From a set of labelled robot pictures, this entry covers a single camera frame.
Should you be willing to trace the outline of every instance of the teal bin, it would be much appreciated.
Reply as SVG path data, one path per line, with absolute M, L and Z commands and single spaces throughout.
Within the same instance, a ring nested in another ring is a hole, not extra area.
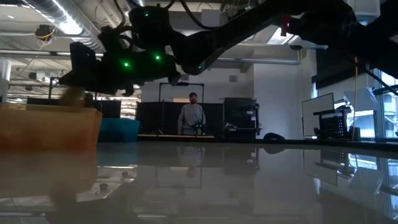
M 139 121 L 125 118 L 103 118 L 98 142 L 135 142 Z

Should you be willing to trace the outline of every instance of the ceiling duct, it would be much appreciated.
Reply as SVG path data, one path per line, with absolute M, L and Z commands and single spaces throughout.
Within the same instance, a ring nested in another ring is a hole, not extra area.
M 68 35 L 89 35 L 91 39 L 73 38 L 96 52 L 104 48 L 97 36 L 100 31 L 80 11 L 72 0 L 23 0 L 28 6 L 51 22 L 57 29 Z

